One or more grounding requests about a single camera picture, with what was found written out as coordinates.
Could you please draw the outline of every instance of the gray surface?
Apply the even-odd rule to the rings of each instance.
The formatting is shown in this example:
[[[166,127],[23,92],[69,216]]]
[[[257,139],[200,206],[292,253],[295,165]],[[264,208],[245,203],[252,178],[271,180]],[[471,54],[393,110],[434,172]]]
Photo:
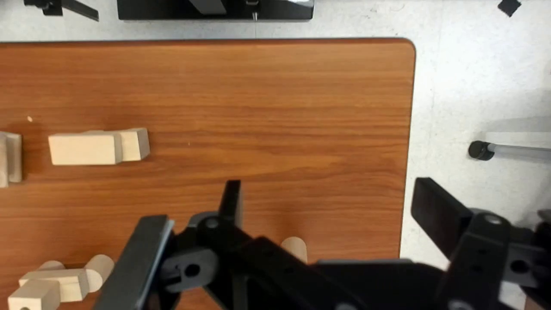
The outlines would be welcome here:
[[[526,0],[514,18],[498,0],[317,0],[310,22],[121,22],[116,0],[88,0],[100,10],[94,22],[71,11],[44,17],[21,1],[0,1],[2,41],[409,37],[417,68],[402,254],[447,265],[409,213],[417,175],[515,223],[551,203],[551,160],[467,158],[481,137],[551,146],[551,0]]]

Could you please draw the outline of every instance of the wood grain surface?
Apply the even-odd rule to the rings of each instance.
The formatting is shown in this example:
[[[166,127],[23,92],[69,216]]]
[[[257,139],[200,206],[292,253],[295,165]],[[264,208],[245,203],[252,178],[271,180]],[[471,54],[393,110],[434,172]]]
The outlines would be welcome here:
[[[2,44],[0,130],[25,137],[25,182],[0,189],[0,296],[45,259],[118,258],[142,215],[183,228],[230,177],[254,235],[302,235],[312,259],[398,256],[414,61],[398,39]],[[145,161],[50,163],[49,134],[137,125]]]

